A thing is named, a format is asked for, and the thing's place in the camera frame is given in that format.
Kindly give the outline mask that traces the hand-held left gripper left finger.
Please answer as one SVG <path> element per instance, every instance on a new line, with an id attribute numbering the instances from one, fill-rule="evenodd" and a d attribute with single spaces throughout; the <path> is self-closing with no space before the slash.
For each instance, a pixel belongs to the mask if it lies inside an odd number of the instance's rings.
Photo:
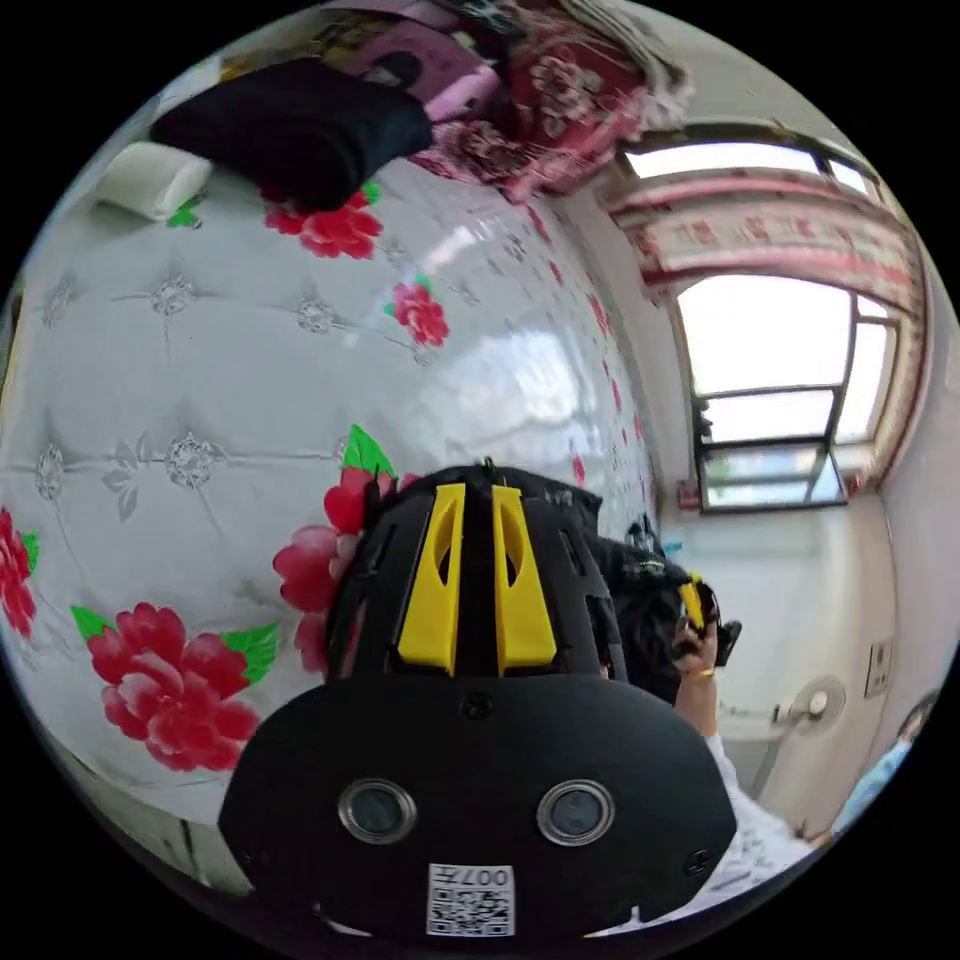
<path id="1" fill-rule="evenodd" d="M 465 508 L 463 483 L 436 488 L 397 645 L 408 666 L 454 671 Z"/>

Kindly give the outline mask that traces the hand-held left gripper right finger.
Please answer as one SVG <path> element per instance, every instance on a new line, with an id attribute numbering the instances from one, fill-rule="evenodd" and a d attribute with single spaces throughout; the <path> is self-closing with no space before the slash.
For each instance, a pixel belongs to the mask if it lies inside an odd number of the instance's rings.
<path id="1" fill-rule="evenodd" d="M 557 647 L 522 496 L 505 486 L 491 494 L 498 671 L 548 668 Z"/>

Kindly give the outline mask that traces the person's right hand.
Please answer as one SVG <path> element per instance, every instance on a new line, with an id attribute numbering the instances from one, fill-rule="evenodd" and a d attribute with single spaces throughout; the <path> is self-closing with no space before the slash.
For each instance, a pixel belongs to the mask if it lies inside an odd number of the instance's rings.
<path id="1" fill-rule="evenodd" d="M 686 618 L 677 624 L 672 646 L 671 659 L 684 676 L 712 677 L 715 673 L 718 654 L 718 625 L 709 623 L 699 633 Z"/>

